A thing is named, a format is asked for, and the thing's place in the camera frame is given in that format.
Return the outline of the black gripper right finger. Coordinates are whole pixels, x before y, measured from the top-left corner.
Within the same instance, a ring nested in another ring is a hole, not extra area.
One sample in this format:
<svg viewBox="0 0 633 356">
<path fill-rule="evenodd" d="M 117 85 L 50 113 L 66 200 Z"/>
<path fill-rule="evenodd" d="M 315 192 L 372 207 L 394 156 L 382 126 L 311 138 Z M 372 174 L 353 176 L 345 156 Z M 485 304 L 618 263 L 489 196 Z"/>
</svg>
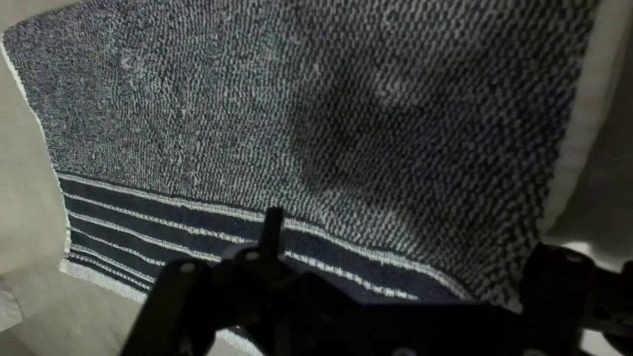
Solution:
<svg viewBox="0 0 633 356">
<path fill-rule="evenodd" d="M 511 356 L 580 356 L 594 261 L 574 249 L 538 245 L 521 281 Z"/>
</svg>

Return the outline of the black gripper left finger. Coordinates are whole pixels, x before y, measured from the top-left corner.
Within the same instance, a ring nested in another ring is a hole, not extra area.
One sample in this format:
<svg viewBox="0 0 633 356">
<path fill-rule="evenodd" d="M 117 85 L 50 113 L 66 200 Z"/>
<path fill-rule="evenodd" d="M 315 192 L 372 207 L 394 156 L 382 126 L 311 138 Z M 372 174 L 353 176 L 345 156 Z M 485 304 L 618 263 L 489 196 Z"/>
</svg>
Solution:
<svg viewBox="0 0 633 356">
<path fill-rule="evenodd" d="M 210 265 L 171 261 L 157 277 L 119 356 L 206 356 L 216 340 L 204 310 Z"/>
</svg>

